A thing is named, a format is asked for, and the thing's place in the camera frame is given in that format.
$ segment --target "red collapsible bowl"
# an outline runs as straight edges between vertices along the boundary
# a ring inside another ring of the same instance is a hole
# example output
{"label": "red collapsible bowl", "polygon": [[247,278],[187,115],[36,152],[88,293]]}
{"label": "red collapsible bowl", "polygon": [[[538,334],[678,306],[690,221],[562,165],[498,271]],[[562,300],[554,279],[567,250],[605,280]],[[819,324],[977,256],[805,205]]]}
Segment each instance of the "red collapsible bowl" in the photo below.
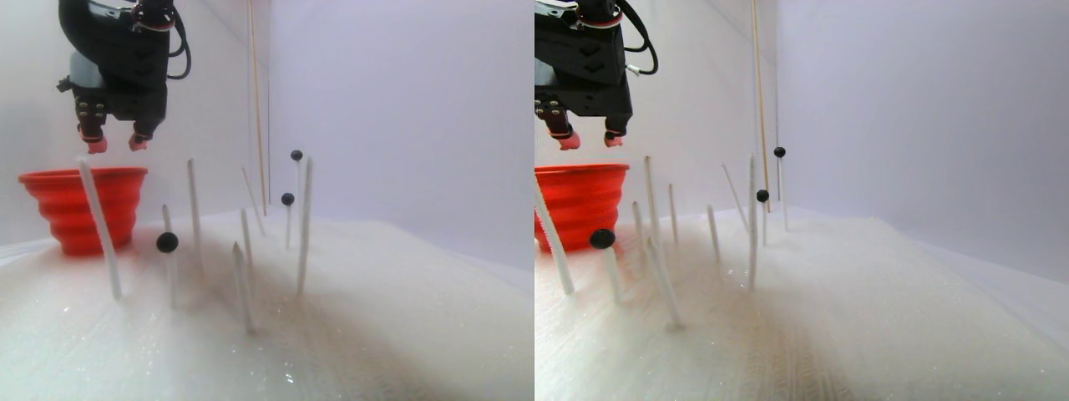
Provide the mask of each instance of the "red collapsible bowl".
{"label": "red collapsible bowl", "polygon": [[[590,234],[598,229],[616,227],[623,179],[630,168],[625,164],[534,168],[549,218],[560,234],[566,252],[590,248]],[[537,215],[534,237],[542,251],[548,252],[549,244]]]}
{"label": "red collapsible bowl", "polygon": [[[91,171],[112,244],[115,248],[129,244],[141,201],[141,184],[149,170],[112,167]],[[19,175],[18,182],[37,200],[41,215],[51,226],[52,237],[60,242],[64,255],[103,253],[78,170],[31,172]]]}

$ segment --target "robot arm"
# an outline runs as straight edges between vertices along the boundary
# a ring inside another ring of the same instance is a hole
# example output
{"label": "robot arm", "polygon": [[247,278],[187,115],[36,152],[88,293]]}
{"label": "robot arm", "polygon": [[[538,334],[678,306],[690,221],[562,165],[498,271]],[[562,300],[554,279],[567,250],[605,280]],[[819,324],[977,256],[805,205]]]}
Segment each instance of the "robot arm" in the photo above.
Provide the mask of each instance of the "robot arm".
{"label": "robot arm", "polygon": [[[628,18],[642,36],[642,46],[623,46],[620,27]],[[626,64],[624,52],[649,50],[653,67]],[[545,121],[561,150],[579,145],[568,111],[605,118],[605,144],[621,144],[632,117],[626,72],[655,74],[656,51],[646,26],[626,0],[536,0],[534,113]]]}
{"label": "robot arm", "polygon": [[[59,20],[75,48],[71,75],[60,92],[73,91],[78,130],[90,153],[107,150],[103,125],[108,114],[134,122],[130,150],[145,149],[167,114],[167,80],[189,75],[192,57],[185,25],[173,0],[126,0],[112,7],[92,0],[60,0]],[[181,38],[170,51],[170,31]],[[167,73],[173,57],[185,55],[185,71]]]}

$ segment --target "black cable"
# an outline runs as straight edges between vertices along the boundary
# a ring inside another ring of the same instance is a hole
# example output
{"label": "black cable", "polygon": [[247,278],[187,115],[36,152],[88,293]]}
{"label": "black cable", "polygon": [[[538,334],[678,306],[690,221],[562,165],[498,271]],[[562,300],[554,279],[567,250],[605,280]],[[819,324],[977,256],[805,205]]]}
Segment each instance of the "black cable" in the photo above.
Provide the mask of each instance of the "black cable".
{"label": "black cable", "polygon": [[649,31],[646,30],[646,24],[642,24],[642,18],[640,18],[638,16],[638,13],[635,12],[635,9],[633,9],[631,4],[628,3],[628,0],[617,0],[617,5],[620,6],[620,12],[622,12],[623,15],[628,17],[628,20],[635,26],[635,30],[638,31],[638,34],[642,36],[641,47],[637,48],[624,47],[624,50],[639,52],[649,49],[650,57],[653,58],[653,68],[639,71],[638,74],[642,75],[656,74],[657,70],[661,66],[661,63],[660,60],[657,60],[657,50],[653,48],[653,43],[650,42],[650,33]]}
{"label": "black cable", "polygon": [[177,57],[182,53],[186,53],[186,71],[181,75],[168,75],[167,77],[171,79],[185,79],[189,76],[189,71],[192,70],[193,58],[191,51],[189,51],[189,41],[186,38],[186,25],[182,22],[182,16],[179,15],[177,10],[173,10],[172,13],[174,13],[174,30],[179,32],[179,38],[182,40],[182,44],[179,45],[177,50],[174,50],[174,52],[169,53],[168,56]]}

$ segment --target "wooden stick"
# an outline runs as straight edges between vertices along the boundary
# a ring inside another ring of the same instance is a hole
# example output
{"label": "wooden stick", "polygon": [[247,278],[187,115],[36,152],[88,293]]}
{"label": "wooden stick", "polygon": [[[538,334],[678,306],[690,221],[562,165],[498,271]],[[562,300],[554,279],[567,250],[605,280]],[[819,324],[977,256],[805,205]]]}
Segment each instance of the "wooden stick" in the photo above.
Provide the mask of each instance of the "wooden stick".
{"label": "wooden stick", "polygon": [[255,96],[257,109],[257,149],[260,158],[260,198],[263,201],[263,213],[267,216],[267,179],[264,173],[264,137],[260,129],[260,63],[257,60],[257,24],[255,15],[252,11],[252,0],[248,0],[249,6],[249,52],[252,58],[252,95]]}
{"label": "wooden stick", "polygon": [[[750,9],[750,16],[754,19],[754,68],[756,70],[755,75],[757,77],[757,110],[758,110],[758,119],[760,119],[759,125],[761,127],[761,159],[764,163],[764,187],[768,188],[769,187],[769,156],[768,156],[768,150],[769,149],[765,145],[765,140],[764,140],[764,91],[763,91],[763,89],[761,87],[761,44],[760,44],[760,41],[758,40],[758,35],[757,35],[757,0],[750,0],[749,4],[750,4],[750,6],[749,6],[749,9]],[[764,206],[766,206],[765,209],[772,207],[771,204],[768,204],[768,205],[764,205]]]}

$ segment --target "white granular surface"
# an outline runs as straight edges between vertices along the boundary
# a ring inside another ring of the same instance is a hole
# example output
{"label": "white granular surface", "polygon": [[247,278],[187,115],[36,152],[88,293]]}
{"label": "white granular surface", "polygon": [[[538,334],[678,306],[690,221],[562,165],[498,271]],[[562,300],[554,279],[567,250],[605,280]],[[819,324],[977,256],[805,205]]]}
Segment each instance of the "white granular surface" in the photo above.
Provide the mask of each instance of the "white granular surface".
{"label": "white granular surface", "polygon": [[237,219],[205,225],[203,277],[191,236],[177,230],[177,310],[158,227],[140,228],[121,252],[120,302],[100,259],[53,249],[0,267],[0,399],[532,397],[531,298],[522,291],[393,227],[315,221],[295,298],[298,242],[286,251],[284,226],[267,229],[264,238],[252,226],[251,337],[232,275]]}
{"label": "white granular surface", "polygon": [[756,291],[748,242],[704,216],[662,238],[685,328],[672,330],[652,272],[621,227],[626,299],[613,304],[595,253],[569,260],[564,297],[552,259],[536,280],[538,399],[1058,400],[1063,349],[877,219],[769,221]]}

